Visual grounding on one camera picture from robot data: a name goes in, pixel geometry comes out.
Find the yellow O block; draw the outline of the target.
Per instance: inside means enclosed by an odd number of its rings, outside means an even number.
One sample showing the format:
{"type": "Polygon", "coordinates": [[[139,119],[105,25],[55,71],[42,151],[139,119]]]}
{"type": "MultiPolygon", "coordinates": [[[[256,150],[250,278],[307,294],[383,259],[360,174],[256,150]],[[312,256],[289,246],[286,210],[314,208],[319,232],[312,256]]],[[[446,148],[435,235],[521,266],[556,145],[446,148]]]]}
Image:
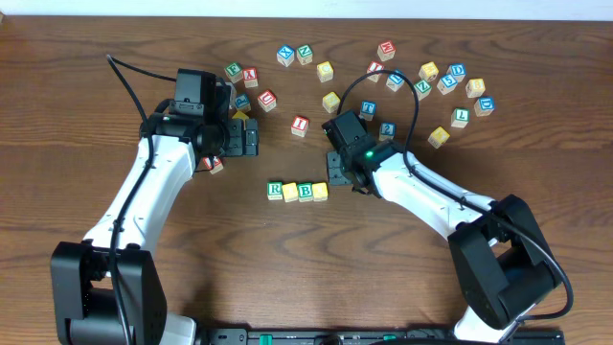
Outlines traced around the yellow O block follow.
{"type": "Polygon", "coordinates": [[[299,199],[298,186],[295,182],[283,184],[282,193],[285,202],[292,202],[299,199]]]}
{"type": "Polygon", "coordinates": [[[312,193],[314,201],[325,201],[329,197],[328,185],[326,182],[318,182],[312,184],[312,193]]]}

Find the green B block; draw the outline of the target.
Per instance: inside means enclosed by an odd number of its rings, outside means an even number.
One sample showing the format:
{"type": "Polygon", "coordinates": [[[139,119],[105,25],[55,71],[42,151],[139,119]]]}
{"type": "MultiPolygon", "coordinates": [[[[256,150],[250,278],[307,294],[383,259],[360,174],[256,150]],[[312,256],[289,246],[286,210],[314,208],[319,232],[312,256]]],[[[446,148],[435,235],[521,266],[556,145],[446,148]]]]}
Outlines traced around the green B block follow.
{"type": "Polygon", "coordinates": [[[300,183],[297,185],[297,189],[300,202],[309,202],[314,199],[311,183],[300,183]]]}

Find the green R block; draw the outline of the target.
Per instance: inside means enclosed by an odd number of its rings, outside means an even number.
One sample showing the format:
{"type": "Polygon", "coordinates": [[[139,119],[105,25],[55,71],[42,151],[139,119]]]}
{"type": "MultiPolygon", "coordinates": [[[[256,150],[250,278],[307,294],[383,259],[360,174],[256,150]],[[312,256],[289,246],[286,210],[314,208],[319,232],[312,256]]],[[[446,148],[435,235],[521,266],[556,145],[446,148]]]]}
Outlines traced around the green R block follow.
{"type": "Polygon", "coordinates": [[[267,183],[267,199],[268,200],[282,200],[283,195],[283,183],[278,181],[267,183]]]}

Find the blue T block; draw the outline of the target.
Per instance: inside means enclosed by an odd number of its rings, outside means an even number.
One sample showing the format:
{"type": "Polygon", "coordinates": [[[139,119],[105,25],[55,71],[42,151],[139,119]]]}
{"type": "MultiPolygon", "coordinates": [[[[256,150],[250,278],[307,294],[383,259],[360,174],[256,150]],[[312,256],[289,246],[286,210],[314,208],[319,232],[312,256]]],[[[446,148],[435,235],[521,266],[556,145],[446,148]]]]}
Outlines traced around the blue T block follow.
{"type": "Polygon", "coordinates": [[[376,103],[370,101],[363,101],[360,106],[359,116],[365,121],[371,121],[376,112],[376,103]]]}

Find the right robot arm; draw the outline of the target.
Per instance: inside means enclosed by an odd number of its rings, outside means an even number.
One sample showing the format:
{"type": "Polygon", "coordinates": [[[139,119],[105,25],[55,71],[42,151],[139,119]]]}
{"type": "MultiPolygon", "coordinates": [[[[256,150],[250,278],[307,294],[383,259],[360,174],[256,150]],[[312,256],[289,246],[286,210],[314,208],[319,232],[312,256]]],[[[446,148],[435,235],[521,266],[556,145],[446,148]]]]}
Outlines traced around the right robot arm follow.
{"type": "Polygon", "coordinates": [[[446,239],[467,309],[447,339],[503,344],[535,319],[531,310],[558,287],[572,307],[568,275],[555,259],[528,204],[474,194],[424,167],[399,145],[368,135],[330,140],[341,174],[364,195],[408,210],[446,239]]]}

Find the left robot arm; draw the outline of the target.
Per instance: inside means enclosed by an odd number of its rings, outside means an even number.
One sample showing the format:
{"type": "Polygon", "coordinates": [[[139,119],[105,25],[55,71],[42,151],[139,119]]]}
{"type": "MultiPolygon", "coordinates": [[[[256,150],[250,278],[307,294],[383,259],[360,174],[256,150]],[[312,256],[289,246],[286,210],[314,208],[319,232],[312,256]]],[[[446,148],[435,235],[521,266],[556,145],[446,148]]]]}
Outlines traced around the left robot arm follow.
{"type": "Polygon", "coordinates": [[[194,344],[194,319],[168,310],[153,254],[170,209],[203,159],[255,156],[254,119],[154,112],[134,164],[102,218],[51,258],[62,344],[194,344]]]}

